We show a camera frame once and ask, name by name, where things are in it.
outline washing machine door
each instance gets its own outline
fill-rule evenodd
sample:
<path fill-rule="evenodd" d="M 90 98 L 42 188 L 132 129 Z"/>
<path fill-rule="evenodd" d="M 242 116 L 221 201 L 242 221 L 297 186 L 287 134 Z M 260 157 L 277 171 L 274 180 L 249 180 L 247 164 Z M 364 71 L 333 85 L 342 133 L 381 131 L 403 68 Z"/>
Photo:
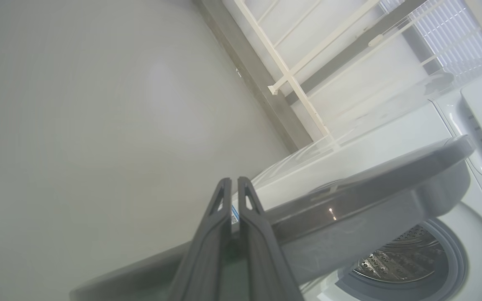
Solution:
<path fill-rule="evenodd" d="M 464 160 L 473 151 L 466 136 L 446 139 L 266 211 L 297 284 L 304 286 L 358 263 L 409 228 L 448 213 L 469 187 Z M 233 225 L 233 242 L 235 229 Z M 189 246 L 188 242 L 101 276 L 72 291 L 71 298 L 166 300 Z M 243 265 L 243 258 L 235 252 L 222 258 L 226 263 L 222 272 L 217 271 L 224 276 L 217 277 L 224 282 L 220 287 L 235 291 L 228 299 L 247 300 L 249 295 L 242 289 L 246 274 L 231 268 Z"/>

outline washing machine drum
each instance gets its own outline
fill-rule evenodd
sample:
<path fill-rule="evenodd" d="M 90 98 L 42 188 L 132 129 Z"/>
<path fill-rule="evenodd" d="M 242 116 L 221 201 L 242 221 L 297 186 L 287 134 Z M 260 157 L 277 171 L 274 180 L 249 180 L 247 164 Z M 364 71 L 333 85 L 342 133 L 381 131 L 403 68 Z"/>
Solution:
<path fill-rule="evenodd" d="M 336 286 L 361 301 L 443 301 L 463 282 L 462 250 L 447 227 L 427 221 L 340 271 Z"/>
<path fill-rule="evenodd" d="M 412 283 L 447 266 L 440 242 L 421 225 L 360 260 L 354 273 L 381 283 Z"/>

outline front-load washing machine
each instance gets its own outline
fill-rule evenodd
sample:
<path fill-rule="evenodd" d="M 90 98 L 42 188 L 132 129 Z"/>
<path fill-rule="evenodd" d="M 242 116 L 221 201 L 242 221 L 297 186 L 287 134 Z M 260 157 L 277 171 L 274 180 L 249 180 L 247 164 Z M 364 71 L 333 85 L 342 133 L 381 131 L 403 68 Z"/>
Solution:
<path fill-rule="evenodd" d="M 253 183 L 269 209 L 465 134 L 477 150 L 467 159 L 471 183 L 462 202 L 350 266 L 303 284 L 306 300 L 482 301 L 482 77 L 342 145 L 322 139 L 269 167 Z"/>

